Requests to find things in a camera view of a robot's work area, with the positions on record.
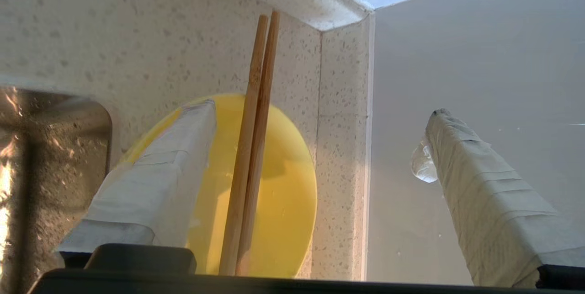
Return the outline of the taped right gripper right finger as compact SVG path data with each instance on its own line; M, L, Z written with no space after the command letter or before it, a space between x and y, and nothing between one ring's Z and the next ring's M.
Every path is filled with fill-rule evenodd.
M583 290L584 236L568 219L447 109L425 138L474 285Z

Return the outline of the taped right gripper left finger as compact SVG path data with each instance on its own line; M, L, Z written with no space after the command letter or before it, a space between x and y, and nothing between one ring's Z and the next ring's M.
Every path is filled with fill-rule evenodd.
M181 107L136 161L106 177L57 253L92 254L110 243L184 248L216 127L213 100Z

